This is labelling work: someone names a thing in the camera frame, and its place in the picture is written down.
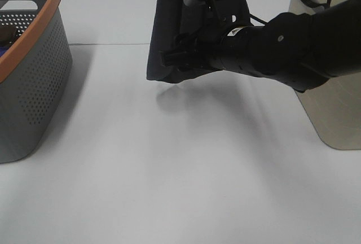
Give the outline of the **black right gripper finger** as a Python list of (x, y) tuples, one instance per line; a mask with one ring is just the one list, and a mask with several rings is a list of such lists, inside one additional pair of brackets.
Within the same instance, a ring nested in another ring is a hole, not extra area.
[(161, 65), (164, 67), (177, 66), (177, 67), (190, 67), (193, 65), (193, 61), (197, 51), (162, 51)]

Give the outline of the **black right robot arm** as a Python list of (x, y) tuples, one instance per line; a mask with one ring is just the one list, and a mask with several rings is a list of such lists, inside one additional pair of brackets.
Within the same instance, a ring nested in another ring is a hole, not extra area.
[(320, 11), (284, 12), (255, 26), (246, 0), (183, 0), (204, 4), (207, 18), (161, 51), (161, 64), (272, 79), (301, 93), (359, 72), (360, 0), (300, 1)]

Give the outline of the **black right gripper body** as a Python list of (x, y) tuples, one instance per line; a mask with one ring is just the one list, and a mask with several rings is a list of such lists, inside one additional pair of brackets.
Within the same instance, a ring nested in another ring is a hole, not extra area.
[(222, 39), (233, 28), (250, 25), (246, 0), (183, 0), (183, 4), (188, 8), (202, 6), (205, 17), (199, 29), (176, 37), (176, 51), (197, 51), (193, 65), (180, 69), (208, 69), (207, 56), (220, 45)]

